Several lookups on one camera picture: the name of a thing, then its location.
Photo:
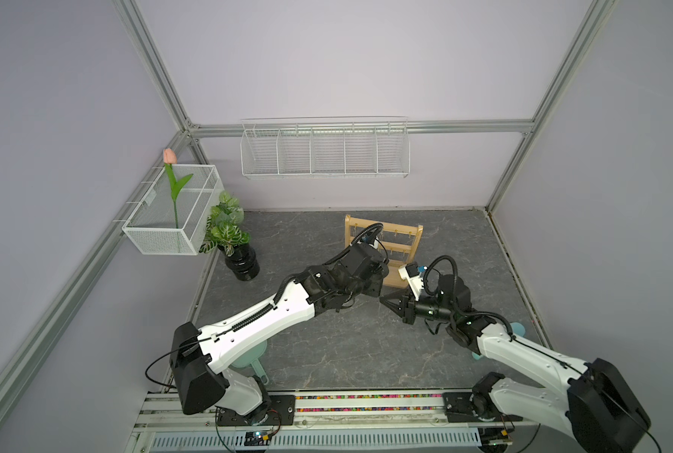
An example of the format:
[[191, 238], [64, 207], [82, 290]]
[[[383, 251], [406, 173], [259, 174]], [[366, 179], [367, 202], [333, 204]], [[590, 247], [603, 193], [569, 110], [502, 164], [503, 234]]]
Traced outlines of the wooden jewelry display stand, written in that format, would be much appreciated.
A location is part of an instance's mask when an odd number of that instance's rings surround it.
[[[346, 215], [345, 245], [349, 245], [357, 233], [371, 224], [374, 224], [374, 221]], [[423, 230], [421, 225], [383, 223], [383, 231], [379, 234], [379, 239], [389, 254], [389, 274], [383, 281], [383, 285], [395, 289], [404, 289], [408, 286], [408, 282], [400, 276], [399, 270], [415, 260]]]

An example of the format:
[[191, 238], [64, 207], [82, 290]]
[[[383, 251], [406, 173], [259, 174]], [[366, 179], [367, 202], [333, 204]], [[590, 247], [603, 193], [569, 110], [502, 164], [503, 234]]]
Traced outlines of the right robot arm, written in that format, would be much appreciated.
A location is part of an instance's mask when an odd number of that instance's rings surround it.
[[476, 311], [460, 277], [443, 276], [429, 290], [415, 277], [409, 288], [381, 296], [402, 322], [436, 322], [461, 347], [532, 379], [526, 385], [491, 372], [453, 403], [450, 415], [494, 421], [513, 415], [560, 431], [586, 452], [631, 452], [651, 419], [611, 362], [586, 362], [517, 336], [498, 313]]

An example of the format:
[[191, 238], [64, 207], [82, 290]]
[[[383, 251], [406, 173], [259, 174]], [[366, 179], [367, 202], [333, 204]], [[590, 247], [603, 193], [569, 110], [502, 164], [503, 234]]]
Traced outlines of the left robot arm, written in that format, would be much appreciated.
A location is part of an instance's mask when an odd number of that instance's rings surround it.
[[324, 264], [286, 277], [276, 294], [224, 321], [201, 328], [182, 324], [173, 334], [168, 363], [182, 412], [213, 407], [233, 411], [251, 424], [271, 410], [262, 379], [232, 364], [276, 334], [327, 311], [340, 311], [360, 294], [379, 296], [388, 258], [375, 243], [349, 245]]

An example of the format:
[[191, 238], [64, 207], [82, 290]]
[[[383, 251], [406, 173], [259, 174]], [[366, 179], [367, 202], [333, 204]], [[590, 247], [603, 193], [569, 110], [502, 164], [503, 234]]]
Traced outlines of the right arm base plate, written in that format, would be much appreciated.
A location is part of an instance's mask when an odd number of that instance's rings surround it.
[[469, 391], [445, 392], [442, 394], [444, 410], [450, 423], [466, 422], [519, 422], [517, 415], [500, 413], [488, 399]]

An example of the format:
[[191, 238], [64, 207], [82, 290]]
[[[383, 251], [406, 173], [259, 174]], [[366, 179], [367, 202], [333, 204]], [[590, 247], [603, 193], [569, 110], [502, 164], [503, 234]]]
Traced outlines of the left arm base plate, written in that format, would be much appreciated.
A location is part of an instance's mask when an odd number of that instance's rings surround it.
[[271, 394], [270, 400], [249, 415], [218, 408], [216, 422], [220, 427], [292, 426], [296, 415], [294, 394]]

